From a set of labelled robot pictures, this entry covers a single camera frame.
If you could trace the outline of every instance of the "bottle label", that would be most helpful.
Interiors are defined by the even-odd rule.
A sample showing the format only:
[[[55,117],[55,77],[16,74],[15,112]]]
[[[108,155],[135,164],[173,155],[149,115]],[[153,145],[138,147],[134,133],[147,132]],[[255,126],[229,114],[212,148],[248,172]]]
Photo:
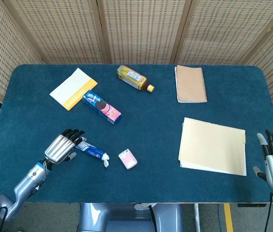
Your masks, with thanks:
[[[135,81],[140,81],[142,79],[141,75],[139,75],[131,70],[127,73],[127,76],[129,76],[131,79],[133,79]]]
[[[139,89],[139,88],[138,88],[138,85],[137,85],[136,83],[134,83],[134,82],[130,81],[128,78],[123,77],[123,79],[122,79],[122,80],[123,80],[124,82],[128,83],[129,85],[133,86],[134,88]]]

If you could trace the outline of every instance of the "oreo box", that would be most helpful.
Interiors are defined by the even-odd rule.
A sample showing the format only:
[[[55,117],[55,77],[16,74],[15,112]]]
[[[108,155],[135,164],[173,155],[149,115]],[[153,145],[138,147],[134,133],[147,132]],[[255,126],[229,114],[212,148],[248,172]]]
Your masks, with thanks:
[[[83,96],[83,102],[88,104],[92,109],[97,111],[102,117],[110,123],[116,124],[121,118],[121,112],[110,104],[106,103],[102,98],[91,90],[88,90]]]

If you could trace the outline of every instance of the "blue felt surface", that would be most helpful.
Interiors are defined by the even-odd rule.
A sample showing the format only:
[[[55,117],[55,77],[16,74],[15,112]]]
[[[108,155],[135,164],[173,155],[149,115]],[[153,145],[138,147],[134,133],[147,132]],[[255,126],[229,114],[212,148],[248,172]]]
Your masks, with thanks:
[[[79,102],[65,110],[49,93],[79,67],[94,78],[94,92],[121,111],[112,125]],[[178,103],[174,65],[129,65],[148,77],[153,93],[116,78],[119,65],[22,65],[15,69],[0,115],[0,193],[14,186],[66,128],[85,130],[88,142],[110,155],[110,166],[76,150],[54,166],[38,193],[41,202],[267,202],[270,189],[257,132],[273,132],[273,105],[265,77],[252,66],[202,65],[207,103]],[[247,177],[180,168],[184,117],[246,130]],[[126,170],[118,154],[129,148],[138,165]]]

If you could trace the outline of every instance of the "gray floor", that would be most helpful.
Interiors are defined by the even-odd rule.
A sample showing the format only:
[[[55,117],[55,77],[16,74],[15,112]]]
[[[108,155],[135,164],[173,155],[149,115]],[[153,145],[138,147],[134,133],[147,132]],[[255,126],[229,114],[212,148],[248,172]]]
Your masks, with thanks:
[[[231,205],[233,230],[235,232],[262,232],[268,213],[264,208],[238,208]],[[200,224],[202,232],[219,232],[218,209],[221,231],[226,232],[224,206],[219,204],[201,204]],[[4,232],[76,232],[79,216],[78,203],[25,203],[19,215],[12,222],[5,223]],[[182,205],[183,231],[194,232],[194,210],[192,204]],[[273,232],[273,210],[268,225]]]

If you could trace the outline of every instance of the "beige notebook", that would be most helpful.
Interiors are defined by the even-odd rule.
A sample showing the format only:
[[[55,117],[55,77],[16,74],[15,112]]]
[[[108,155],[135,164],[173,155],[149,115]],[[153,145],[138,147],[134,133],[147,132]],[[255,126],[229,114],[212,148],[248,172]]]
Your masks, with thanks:
[[[185,118],[181,167],[246,176],[245,130]]]
[[[201,68],[190,68],[177,65],[175,67],[175,81],[178,102],[207,102],[203,72]]]

